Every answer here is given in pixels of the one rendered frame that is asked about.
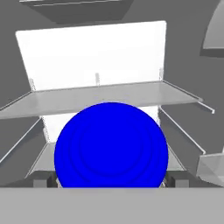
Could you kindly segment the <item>blue round-capped bottle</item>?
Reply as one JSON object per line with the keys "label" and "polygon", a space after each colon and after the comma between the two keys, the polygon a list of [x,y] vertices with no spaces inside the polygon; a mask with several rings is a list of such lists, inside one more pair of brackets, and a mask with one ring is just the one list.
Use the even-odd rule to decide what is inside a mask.
{"label": "blue round-capped bottle", "polygon": [[64,187],[158,187],[168,166],[163,131],[141,109],[107,102],[72,117],[55,145]]}

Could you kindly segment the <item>pale grey fridge door bin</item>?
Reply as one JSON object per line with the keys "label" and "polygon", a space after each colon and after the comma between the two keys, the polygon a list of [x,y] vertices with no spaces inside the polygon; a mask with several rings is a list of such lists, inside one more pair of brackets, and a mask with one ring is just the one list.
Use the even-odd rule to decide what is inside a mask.
{"label": "pale grey fridge door bin", "polygon": [[196,175],[206,182],[224,187],[224,153],[201,155]]}

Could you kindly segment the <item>curved grey fridge door bin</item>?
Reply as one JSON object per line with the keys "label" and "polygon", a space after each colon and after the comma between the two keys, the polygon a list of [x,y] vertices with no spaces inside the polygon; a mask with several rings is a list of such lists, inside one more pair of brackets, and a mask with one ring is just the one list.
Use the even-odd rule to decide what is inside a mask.
{"label": "curved grey fridge door bin", "polygon": [[224,58],[224,0],[220,0],[206,29],[201,54]]}

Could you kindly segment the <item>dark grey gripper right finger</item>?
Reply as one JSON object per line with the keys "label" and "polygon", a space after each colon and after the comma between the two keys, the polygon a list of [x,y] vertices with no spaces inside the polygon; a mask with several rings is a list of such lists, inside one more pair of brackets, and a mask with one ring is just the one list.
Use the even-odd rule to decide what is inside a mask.
{"label": "dark grey gripper right finger", "polygon": [[189,177],[186,172],[167,172],[164,178],[167,187],[188,187],[190,185]]}

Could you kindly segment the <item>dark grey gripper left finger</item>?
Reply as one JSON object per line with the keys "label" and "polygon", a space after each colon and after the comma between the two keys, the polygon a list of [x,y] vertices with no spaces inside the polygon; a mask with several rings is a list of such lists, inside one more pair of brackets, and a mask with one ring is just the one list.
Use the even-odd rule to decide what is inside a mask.
{"label": "dark grey gripper left finger", "polygon": [[33,186],[34,187],[57,187],[57,176],[54,171],[35,171],[33,173]]}

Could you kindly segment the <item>wide grey fridge shelf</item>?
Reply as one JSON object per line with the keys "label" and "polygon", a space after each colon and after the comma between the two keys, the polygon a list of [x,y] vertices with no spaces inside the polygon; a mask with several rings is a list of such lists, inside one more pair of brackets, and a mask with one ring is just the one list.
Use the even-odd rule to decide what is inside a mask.
{"label": "wide grey fridge shelf", "polygon": [[164,80],[34,91],[0,109],[0,119],[76,113],[101,102],[136,107],[195,102],[206,106],[202,98]]}

